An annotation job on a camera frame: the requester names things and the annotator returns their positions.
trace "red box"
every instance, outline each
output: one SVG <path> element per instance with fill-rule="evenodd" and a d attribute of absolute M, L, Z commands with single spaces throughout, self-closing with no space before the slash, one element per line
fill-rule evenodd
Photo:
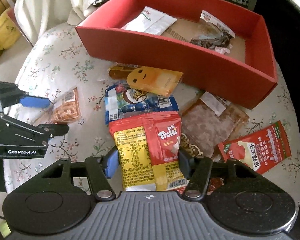
<path fill-rule="evenodd" d="M 145 6 L 194 22 L 208 11 L 245 39 L 245 63 L 173 38 L 120 29 Z M 263 17 L 224 0 L 110 0 L 76 30 L 92 57 L 181 71 L 184 83 L 249 109 L 278 82 Z"/>

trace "gray ribbed plate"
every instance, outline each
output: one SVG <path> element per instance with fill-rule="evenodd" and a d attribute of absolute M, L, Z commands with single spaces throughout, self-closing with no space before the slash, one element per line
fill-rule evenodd
<path fill-rule="evenodd" d="M 7 239 L 291 240 L 285 233 L 249 237 L 229 232 L 216 224 L 200 203 L 185 201 L 176 192 L 127 191 L 114 201 L 97 204 L 85 222 L 69 231 L 53 236 L 27 236 L 15 232 Z"/>

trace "floral tablecloth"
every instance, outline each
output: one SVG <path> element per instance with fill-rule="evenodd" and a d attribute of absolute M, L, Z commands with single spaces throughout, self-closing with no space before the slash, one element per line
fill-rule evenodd
<path fill-rule="evenodd" d="M 43 159 L 4 160 L 4 176 L 7 191 L 11 192 L 35 176 L 53 162 L 68 157 L 72 162 L 84 161 L 91 155 L 103 155 L 113 146 L 108 127 L 105 125 L 105 89 L 111 85 L 97 82 L 101 74 L 113 63 L 90 57 L 73 26 L 67 23 L 45 33 L 25 60 L 16 83 L 30 95 L 56 100 L 62 93 L 78 87 L 82 119 L 69 124 L 69 132 L 49 141 Z M 288 135 L 292 156 L 266 172 L 264 176 L 300 201 L 300 136 L 298 123 L 289 91 L 278 66 L 279 84 L 272 93 L 253 110 L 246 110 L 249 123 L 241 135 L 252 133 L 281 120 Z M 179 84 L 174 97 L 179 108 L 193 98 L 196 88 Z M 31 122 L 40 110 L 24 108 L 20 104 L 9 109 L 9 115 Z M 86 178 L 76 178 L 76 186 L 89 192 Z M 122 190 L 121 172 L 117 170 L 110 184 L 116 193 Z"/>

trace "yellow bag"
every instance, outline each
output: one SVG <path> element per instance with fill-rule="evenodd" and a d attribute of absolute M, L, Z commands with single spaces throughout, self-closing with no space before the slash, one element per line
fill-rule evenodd
<path fill-rule="evenodd" d="M 10 48 L 20 37 L 21 33 L 10 19 L 6 9 L 0 15 L 0 50 Z"/>

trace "screw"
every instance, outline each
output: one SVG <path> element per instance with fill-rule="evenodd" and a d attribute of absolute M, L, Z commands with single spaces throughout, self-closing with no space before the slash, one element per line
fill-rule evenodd
<path fill-rule="evenodd" d="M 194 189 L 189 189 L 185 192 L 185 195 L 189 198 L 198 198 L 201 196 L 201 193 Z"/>
<path fill-rule="evenodd" d="M 103 189 L 97 193 L 97 196 L 100 198 L 109 198 L 112 196 L 112 192 L 110 190 Z"/>

